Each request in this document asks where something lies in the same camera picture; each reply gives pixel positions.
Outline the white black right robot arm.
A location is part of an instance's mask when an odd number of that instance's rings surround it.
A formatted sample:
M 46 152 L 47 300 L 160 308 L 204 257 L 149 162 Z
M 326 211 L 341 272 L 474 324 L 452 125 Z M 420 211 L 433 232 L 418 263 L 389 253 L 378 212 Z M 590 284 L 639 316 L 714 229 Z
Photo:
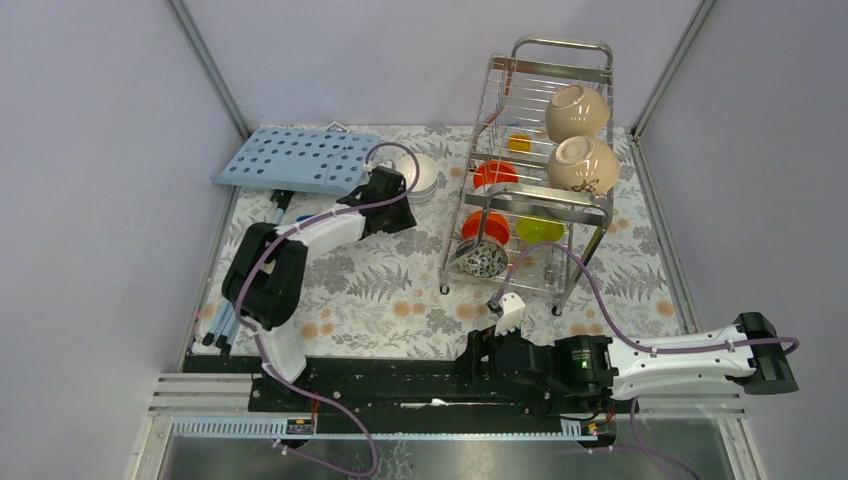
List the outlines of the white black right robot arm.
M 506 382 L 576 399 L 597 412 L 624 401 L 676 387 L 734 383 L 748 395 L 794 393 L 799 386 L 788 356 L 797 342 L 778 335 L 758 312 L 746 312 L 712 331 L 623 340 L 578 335 L 539 346 L 513 331 L 475 330 L 458 357 L 473 383 Z

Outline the beige bowl with flower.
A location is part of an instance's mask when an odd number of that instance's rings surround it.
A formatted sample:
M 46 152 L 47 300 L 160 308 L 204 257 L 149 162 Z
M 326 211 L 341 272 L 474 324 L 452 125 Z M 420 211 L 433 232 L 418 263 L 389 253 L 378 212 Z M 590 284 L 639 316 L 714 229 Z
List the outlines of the beige bowl with flower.
M 609 192 L 619 179 L 617 154 L 594 136 L 575 136 L 549 155 L 548 182 L 552 188 L 594 196 Z

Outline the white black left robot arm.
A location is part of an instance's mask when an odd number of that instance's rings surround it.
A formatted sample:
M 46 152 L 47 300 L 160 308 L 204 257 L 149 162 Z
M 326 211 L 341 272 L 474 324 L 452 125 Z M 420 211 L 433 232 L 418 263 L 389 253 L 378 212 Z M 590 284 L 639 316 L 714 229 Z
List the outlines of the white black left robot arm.
M 248 228 L 221 291 L 236 320 L 253 334 L 263 369 L 276 378 L 271 395 L 282 408 L 299 410 L 310 397 L 308 381 L 299 377 L 307 361 L 290 324 L 307 267 L 338 247 L 415 225 L 404 175 L 378 167 L 366 184 L 325 212 L 290 225 L 259 222 Z

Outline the white bowl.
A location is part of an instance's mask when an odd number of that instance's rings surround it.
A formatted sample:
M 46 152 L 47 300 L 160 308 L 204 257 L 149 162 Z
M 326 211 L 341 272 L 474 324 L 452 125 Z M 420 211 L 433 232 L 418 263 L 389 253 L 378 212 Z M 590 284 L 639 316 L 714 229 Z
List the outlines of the white bowl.
M 408 189 L 406 199 L 410 204 L 420 204 L 431 200 L 435 192 L 438 190 L 438 181 L 424 184 L 422 187 L 416 186 L 414 189 Z
M 394 168 L 406 179 L 410 195 L 423 195 L 437 184 L 438 165 L 425 154 L 416 154 L 416 159 L 405 155 L 394 162 Z

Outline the stainless steel dish rack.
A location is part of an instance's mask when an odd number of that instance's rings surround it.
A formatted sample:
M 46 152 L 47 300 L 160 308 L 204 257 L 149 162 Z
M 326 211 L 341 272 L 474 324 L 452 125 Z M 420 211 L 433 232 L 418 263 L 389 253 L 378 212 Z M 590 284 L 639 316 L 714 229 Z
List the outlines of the stainless steel dish rack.
M 588 64 L 572 66 L 522 59 L 519 50 L 525 45 L 583 53 L 591 51 L 602 54 L 605 60 L 592 68 Z M 613 88 L 611 47 L 603 42 L 525 35 L 514 43 L 510 54 L 495 54 L 490 58 L 458 204 L 460 208 L 479 207 L 484 215 L 502 214 L 509 225 L 532 216 L 551 219 L 566 229 L 560 246 L 572 245 L 574 227 L 593 227 L 593 235 L 582 255 L 568 256 L 560 248 L 554 248 L 546 263 L 531 273 L 517 272 L 508 282 L 509 287 L 520 293 L 550 298 L 555 316 L 562 314 L 583 267 L 591 260 L 611 223 L 614 195 L 611 192 L 559 192 L 548 186 L 544 160 L 554 148 L 550 140 L 533 141 L 528 152 L 511 150 L 507 143 L 511 134 L 531 135 L 542 129 L 544 103 L 551 100 L 558 89 L 571 84 L 587 87 L 610 102 Z M 472 180 L 488 161 L 511 164 L 516 170 L 517 183 L 498 182 L 494 192 L 476 193 Z

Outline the white bowl front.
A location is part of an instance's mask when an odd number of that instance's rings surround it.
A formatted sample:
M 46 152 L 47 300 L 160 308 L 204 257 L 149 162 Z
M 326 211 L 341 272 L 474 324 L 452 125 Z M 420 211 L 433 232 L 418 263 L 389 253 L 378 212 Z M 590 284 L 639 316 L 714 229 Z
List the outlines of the white bowl front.
M 438 190 L 438 181 L 424 184 L 422 187 L 416 186 L 414 189 L 408 189 L 406 199 L 410 204 L 420 204 L 431 200 L 435 192 Z

